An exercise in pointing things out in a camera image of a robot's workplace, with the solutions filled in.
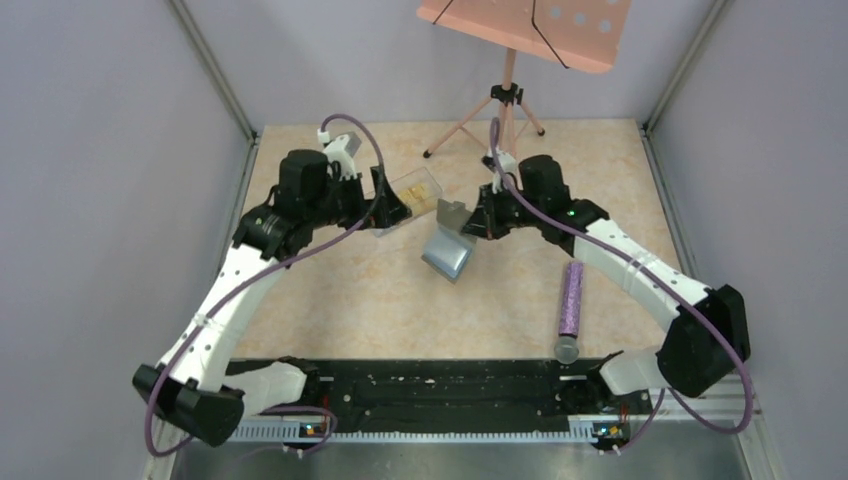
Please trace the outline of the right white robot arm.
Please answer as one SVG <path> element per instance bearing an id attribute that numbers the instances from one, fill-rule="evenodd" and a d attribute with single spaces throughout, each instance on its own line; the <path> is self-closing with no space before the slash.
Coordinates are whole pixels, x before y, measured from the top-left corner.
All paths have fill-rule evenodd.
<path id="1" fill-rule="evenodd" d="M 586 385 L 589 404 L 612 412 L 637 390 L 671 388 L 690 398 L 703 394 L 750 358 L 742 294 L 712 288 L 669 266 L 632 240 L 608 212 L 575 199 L 549 155 L 522 161 L 505 151 L 485 157 L 493 179 L 479 189 L 463 234 L 497 240 L 519 228 L 591 266 L 629 294 L 666 336 L 658 347 L 614 354 Z"/>

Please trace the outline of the clear plastic card box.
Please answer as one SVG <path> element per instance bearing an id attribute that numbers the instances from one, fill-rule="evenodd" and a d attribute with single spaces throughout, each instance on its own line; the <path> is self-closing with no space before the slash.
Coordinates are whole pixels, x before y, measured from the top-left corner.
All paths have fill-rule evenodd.
<path id="1" fill-rule="evenodd" d="M 438 199 L 443 196 L 442 186 L 426 167 L 418 168 L 411 173 L 391 180 L 390 185 L 398 198 L 410 209 L 411 216 L 392 227 L 373 230 L 372 233 L 377 238 L 393 233 L 418 218 L 435 211 Z"/>

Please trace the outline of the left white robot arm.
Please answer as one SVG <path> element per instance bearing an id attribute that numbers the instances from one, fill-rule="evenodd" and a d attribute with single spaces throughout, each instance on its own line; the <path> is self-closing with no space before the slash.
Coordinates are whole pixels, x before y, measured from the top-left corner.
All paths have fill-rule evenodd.
<path id="1" fill-rule="evenodd" d="M 133 375 L 146 403 L 149 453 L 165 457 L 194 439 L 219 446 L 245 417 L 278 406 L 302 414 L 317 407 L 321 388 L 300 359 L 283 357 L 236 375 L 227 368 L 286 269 L 357 231 L 389 228 L 410 217 L 387 179 L 383 153 L 376 158 L 371 198 L 343 149 L 295 149 L 280 161 L 277 183 L 239 220 L 218 276 L 186 329 L 155 364 L 142 364 Z"/>

